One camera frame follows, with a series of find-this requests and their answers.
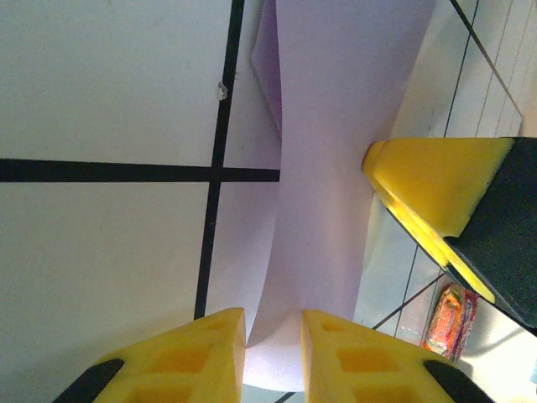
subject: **yellow foam piece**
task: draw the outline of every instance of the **yellow foam piece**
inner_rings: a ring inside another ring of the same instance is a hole
[[[393,139],[375,143],[362,170],[383,204],[442,267],[487,300],[493,293],[444,241],[468,224],[512,139]]]
[[[323,311],[303,312],[308,403],[448,403],[423,366],[440,355]]]
[[[125,364],[95,403],[238,403],[246,331],[242,308],[226,309],[122,348],[97,362]]]

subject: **snack package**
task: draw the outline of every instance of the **snack package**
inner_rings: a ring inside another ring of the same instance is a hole
[[[442,291],[422,347],[451,361],[461,356],[476,316],[477,296],[451,283]]]

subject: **floor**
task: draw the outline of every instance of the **floor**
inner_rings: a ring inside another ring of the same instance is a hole
[[[262,1],[230,22],[241,4],[0,6],[0,173],[16,182],[0,185],[1,401],[51,401],[99,355],[215,311],[230,267],[249,268],[234,305],[261,292],[280,140],[249,62]],[[438,0],[393,136],[517,135],[535,7]],[[237,74],[219,101],[230,26]],[[373,201],[354,321],[419,343],[447,281]]]

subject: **purple paper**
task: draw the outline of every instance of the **purple paper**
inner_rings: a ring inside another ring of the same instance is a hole
[[[260,31],[268,32],[258,41],[277,37],[279,46],[278,215],[244,382],[300,391],[301,310],[352,319],[373,195],[362,158],[373,141],[389,136],[435,0],[275,5],[277,26],[265,15]],[[276,82],[276,58],[265,53],[274,43],[256,48],[264,50],[263,68],[271,71],[261,80],[265,88]]]
[[[258,38],[252,51],[253,68],[267,98],[279,133],[282,133],[282,92],[279,79],[278,23],[276,2],[266,1],[259,21]]]

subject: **yellow plastic block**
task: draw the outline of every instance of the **yellow plastic block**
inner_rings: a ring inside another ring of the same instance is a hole
[[[448,403],[423,366],[440,355],[323,311],[302,318],[308,403]]]
[[[125,364],[96,403],[238,403],[245,354],[244,312],[220,311],[99,360]]]
[[[451,263],[487,300],[493,293],[444,241],[468,224],[512,139],[393,139],[374,144],[362,170],[383,204],[442,267]]]

